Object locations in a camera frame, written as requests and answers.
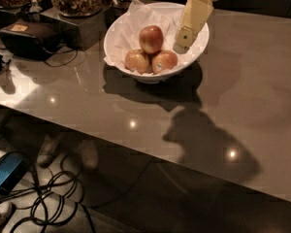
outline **countertop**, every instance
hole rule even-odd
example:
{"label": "countertop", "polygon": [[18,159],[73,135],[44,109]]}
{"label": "countertop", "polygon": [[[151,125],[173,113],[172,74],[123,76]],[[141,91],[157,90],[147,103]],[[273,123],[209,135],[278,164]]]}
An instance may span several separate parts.
{"label": "countertop", "polygon": [[208,25],[198,61],[160,84],[107,66],[103,40],[14,56],[0,105],[291,201],[291,19],[214,10]]}

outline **apple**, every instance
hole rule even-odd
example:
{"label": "apple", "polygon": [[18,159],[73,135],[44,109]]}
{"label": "apple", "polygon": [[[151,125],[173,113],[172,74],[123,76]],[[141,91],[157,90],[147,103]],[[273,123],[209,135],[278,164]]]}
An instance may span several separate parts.
{"label": "apple", "polygon": [[161,50],[152,57],[152,70],[159,74],[166,69],[173,69],[178,64],[177,55],[171,50]]}
{"label": "apple", "polygon": [[163,43],[163,31],[156,25],[147,26],[139,32],[139,45],[148,54],[159,52],[163,47]]}
{"label": "apple", "polygon": [[125,55],[125,68],[143,74],[149,66],[148,55],[142,50],[129,50]]}

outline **floor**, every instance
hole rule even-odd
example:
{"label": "floor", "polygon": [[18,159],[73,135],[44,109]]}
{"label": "floor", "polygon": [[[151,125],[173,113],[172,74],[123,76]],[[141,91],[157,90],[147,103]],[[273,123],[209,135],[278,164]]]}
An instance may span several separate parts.
{"label": "floor", "polygon": [[34,162],[45,135],[58,132],[52,164],[35,165],[49,189],[28,190],[27,172],[10,193],[18,197],[0,195],[16,205],[0,232],[43,232],[48,212],[45,232],[291,233],[287,201],[94,138],[98,168],[85,170],[78,145],[88,136],[0,107],[0,155],[16,150]]}

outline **foot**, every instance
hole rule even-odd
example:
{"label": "foot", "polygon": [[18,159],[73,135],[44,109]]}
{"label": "foot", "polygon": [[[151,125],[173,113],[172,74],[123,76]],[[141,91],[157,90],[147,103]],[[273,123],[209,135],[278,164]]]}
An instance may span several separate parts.
{"label": "foot", "polygon": [[58,154],[57,147],[61,140],[59,133],[54,138],[49,134],[45,136],[40,151],[38,153],[37,164],[42,168],[47,168]]}
{"label": "foot", "polygon": [[11,202],[3,202],[0,204],[0,225],[2,225],[11,215],[13,204]]}
{"label": "foot", "polygon": [[94,139],[83,139],[78,147],[84,170],[93,171],[98,166],[98,150]]}

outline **bowl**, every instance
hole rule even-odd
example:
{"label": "bowl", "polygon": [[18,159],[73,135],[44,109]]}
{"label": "bowl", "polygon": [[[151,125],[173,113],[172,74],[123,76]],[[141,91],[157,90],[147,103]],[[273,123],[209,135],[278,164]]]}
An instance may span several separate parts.
{"label": "bowl", "polygon": [[[178,25],[181,19],[181,13],[184,9],[184,5],[177,4],[177,3],[169,3],[169,2],[156,2],[146,5],[149,9],[153,10],[158,15],[162,15],[162,17],[167,17],[172,19],[172,26],[174,30],[170,30],[169,38],[170,41],[175,41],[175,35]],[[159,22],[156,21],[156,17],[149,17],[146,20],[147,25],[158,24]],[[168,78],[180,73],[186,67],[190,66],[196,59],[203,53],[205,50],[209,37],[209,27],[207,24],[204,25],[203,29],[199,32],[197,39],[193,43],[193,45],[186,51],[182,53],[176,54],[178,56],[178,65],[171,70],[164,71],[160,74],[139,74],[137,71],[131,72],[130,70],[125,68],[124,65],[124,56],[125,53],[128,51],[127,44],[132,44],[132,46],[138,45],[138,34],[145,25],[144,22],[140,22],[139,20],[134,20],[134,26],[132,25],[132,17],[131,14],[126,13],[123,16],[119,17],[108,29],[105,40],[104,40],[104,51],[105,51],[105,61],[107,64],[111,66],[115,66],[119,71],[124,73],[127,76],[134,78],[135,80],[141,83],[160,83],[166,81]],[[127,40],[126,48],[121,48],[121,40],[116,40],[119,37],[123,37],[123,33],[125,36],[135,35],[134,38],[130,38]]]}

